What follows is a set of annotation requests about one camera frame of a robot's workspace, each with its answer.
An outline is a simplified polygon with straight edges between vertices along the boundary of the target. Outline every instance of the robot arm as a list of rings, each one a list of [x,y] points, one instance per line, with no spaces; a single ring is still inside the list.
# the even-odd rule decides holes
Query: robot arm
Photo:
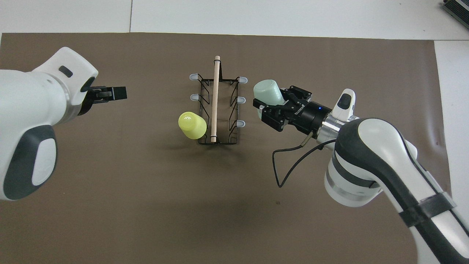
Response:
[[[257,89],[263,88],[255,86],[255,96]],[[288,90],[309,97],[292,105],[296,102]],[[416,148],[395,127],[354,116],[355,93],[350,89],[334,109],[311,102],[311,93],[295,86],[280,92],[285,99],[281,106],[266,105],[261,98],[253,105],[262,109],[262,121],[277,131],[286,123],[305,134],[314,132],[319,143],[336,139],[326,145],[333,156],[325,174],[325,188],[335,201],[359,207],[384,191],[418,241],[419,263],[469,263],[469,232],[454,202],[418,163]]]
[[[21,199],[52,174],[52,126],[86,113],[93,103],[125,99],[125,87],[91,87],[98,71],[61,48],[31,72],[0,70],[0,199]]]

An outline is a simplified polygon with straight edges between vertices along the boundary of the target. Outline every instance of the brown paper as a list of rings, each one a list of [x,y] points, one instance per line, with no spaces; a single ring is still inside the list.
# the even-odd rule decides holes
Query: brown paper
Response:
[[[262,123],[252,87],[275,79],[329,107],[355,90],[355,114],[395,125],[449,191],[432,41],[6,33],[0,68],[30,71],[64,46],[98,69],[93,85],[125,85],[128,99],[54,127],[54,174],[25,199],[0,202],[0,263],[416,263],[414,240],[384,194],[361,208],[329,197],[329,150],[276,186],[272,151],[305,135]],[[199,109],[189,74],[213,78],[215,55],[224,78],[249,79],[240,85],[247,125],[233,146],[198,145],[177,125]],[[280,174],[314,145],[279,154]]]

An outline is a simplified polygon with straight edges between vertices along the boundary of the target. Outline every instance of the black cable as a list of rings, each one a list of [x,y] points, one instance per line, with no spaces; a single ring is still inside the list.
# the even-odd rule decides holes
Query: black cable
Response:
[[[284,149],[277,149],[277,150],[274,150],[274,152],[272,152],[272,164],[273,164],[273,173],[275,174],[275,180],[277,181],[277,185],[279,186],[279,188],[282,188],[282,186],[285,184],[285,182],[287,181],[288,177],[290,176],[290,173],[292,173],[292,171],[295,169],[295,167],[300,164],[300,162],[306,158],[309,154],[311,154],[313,151],[315,151],[316,149],[319,149],[319,150],[322,150],[324,148],[325,145],[329,144],[329,143],[333,143],[335,142],[335,140],[329,140],[329,141],[326,141],[324,143],[321,143],[317,146],[315,146],[314,148],[312,148],[310,151],[306,152],[303,156],[301,156],[301,158],[299,158],[295,164],[293,164],[293,166],[290,168],[290,170],[288,171],[288,173],[286,174],[285,178],[283,179],[282,181],[282,184],[280,184],[279,182],[279,177],[277,176],[277,168],[275,167],[275,153],[277,152],[286,152],[286,151],[293,151],[293,150],[297,150],[297,149],[300,149],[302,148],[303,146],[302,145],[299,145],[297,147],[294,147],[294,148],[284,148]]]

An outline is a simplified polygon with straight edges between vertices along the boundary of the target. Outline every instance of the wooden dowel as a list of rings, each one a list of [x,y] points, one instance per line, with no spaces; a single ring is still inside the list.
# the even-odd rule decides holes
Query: wooden dowel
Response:
[[[212,135],[211,142],[217,142],[217,107],[218,107],[218,83],[220,81],[220,56],[215,56],[215,70],[213,73],[213,100],[212,100]]]

